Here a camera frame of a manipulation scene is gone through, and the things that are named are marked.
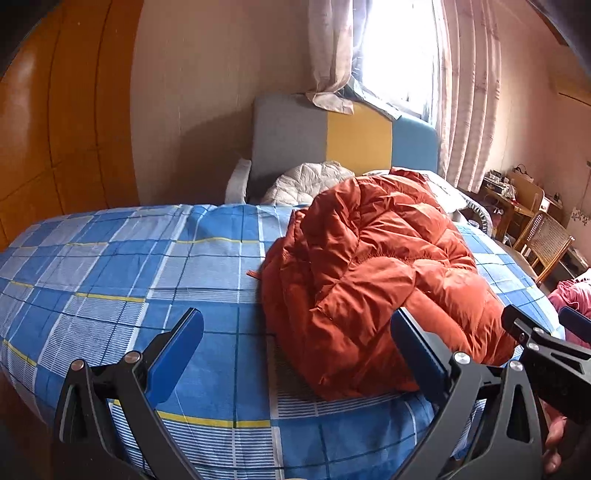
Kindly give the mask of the person's right hand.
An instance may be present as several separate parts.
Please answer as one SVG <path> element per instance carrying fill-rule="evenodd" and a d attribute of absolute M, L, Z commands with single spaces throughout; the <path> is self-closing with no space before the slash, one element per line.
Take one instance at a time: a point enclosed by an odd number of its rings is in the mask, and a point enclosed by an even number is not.
<path fill-rule="evenodd" d="M 546 402 L 542 405 L 548 423 L 544 479 L 589 479 L 590 425 L 580 426 Z"/>

